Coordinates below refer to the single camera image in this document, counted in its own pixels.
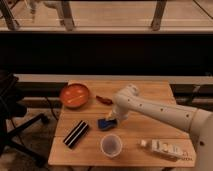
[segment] office chair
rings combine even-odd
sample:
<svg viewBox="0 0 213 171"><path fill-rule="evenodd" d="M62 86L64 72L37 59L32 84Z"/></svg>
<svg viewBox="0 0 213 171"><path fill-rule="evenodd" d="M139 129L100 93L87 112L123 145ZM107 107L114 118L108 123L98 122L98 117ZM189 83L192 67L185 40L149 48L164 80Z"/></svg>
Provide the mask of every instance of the office chair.
<svg viewBox="0 0 213 171"><path fill-rule="evenodd" d="M0 156L4 151L5 146L15 148L23 153L33 157L38 167L42 167L47 159L12 140L14 136L19 135L21 131L28 128L38 120L42 123L49 123L49 119L44 114L39 114L33 119L14 128L10 132L7 131L6 119L13 117L23 117L27 109L25 106L18 104L17 101L24 98L20 90L15 88L18 78L7 71L0 71Z"/></svg>

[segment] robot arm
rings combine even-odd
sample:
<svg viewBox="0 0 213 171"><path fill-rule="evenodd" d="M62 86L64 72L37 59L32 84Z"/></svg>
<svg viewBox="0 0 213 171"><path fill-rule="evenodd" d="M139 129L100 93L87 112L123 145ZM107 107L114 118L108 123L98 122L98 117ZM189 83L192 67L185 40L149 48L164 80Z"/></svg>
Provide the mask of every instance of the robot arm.
<svg viewBox="0 0 213 171"><path fill-rule="evenodd" d="M137 111L153 119L167 123L198 140L197 159L193 171L213 170L213 115L212 112L194 107L171 105L138 97L136 86L128 85L114 96L111 116L117 121L128 118L128 111Z"/></svg>
<svg viewBox="0 0 213 171"><path fill-rule="evenodd" d="M172 105L138 97L136 86L130 84L114 96L112 115L118 121L127 119L128 110L137 111L153 119L172 125L190 135L199 136L201 127L212 112L181 105Z"/></svg>

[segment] bowl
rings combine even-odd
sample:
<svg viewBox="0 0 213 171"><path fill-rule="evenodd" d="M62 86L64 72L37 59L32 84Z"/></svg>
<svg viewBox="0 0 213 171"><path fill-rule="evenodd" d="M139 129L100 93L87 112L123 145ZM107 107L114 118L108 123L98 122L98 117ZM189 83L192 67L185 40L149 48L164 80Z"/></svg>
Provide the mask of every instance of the bowl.
<svg viewBox="0 0 213 171"><path fill-rule="evenodd" d="M60 101L68 108L79 108L89 100L89 89L80 83L73 83L62 88Z"/></svg>

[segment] table top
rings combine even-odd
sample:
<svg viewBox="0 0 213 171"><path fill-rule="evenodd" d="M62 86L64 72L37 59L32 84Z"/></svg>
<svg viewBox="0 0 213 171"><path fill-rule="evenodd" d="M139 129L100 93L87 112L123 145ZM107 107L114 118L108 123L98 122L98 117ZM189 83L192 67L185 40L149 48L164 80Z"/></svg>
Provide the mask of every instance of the table top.
<svg viewBox="0 0 213 171"><path fill-rule="evenodd" d="M144 167L193 167L195 151L187 133L167 124L156 121L137 112L130 111L129 118L109 131L100 131L97 120L104 118L112 106L107 106L96 100L96 95L111 98L113 95L132 83L138 86L140 96L150 100L175 104L175 99L167 82L151 81L121 81L121 80L71 80L69 83L82 83L91 91L89 102L79 109L71 110L62 107L57 124L55 137L49 156L50 165L72 166L144 166ZM63 139L80 121L84 120L90 126L88 133L80 139L75 148L70 149ZM101 138L107 134L117 134L123 149L119 156L109 159L101 152ZM141 149L141 139L160 139L173 143L187 151L185 159L170 161L157 157Z"/></svg>

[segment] cup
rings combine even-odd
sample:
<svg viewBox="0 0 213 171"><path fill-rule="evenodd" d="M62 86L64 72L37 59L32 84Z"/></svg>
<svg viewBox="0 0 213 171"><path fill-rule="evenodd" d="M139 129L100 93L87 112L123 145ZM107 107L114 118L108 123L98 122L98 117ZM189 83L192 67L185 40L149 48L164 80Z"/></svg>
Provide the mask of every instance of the cup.
<svg viewBox="0 0 213 171"><path fill-rule="evenodd" d="M115 134L109 134L101 139L101 151L107 157L113 158L121 153L123 144L120 139Z"/></svg>

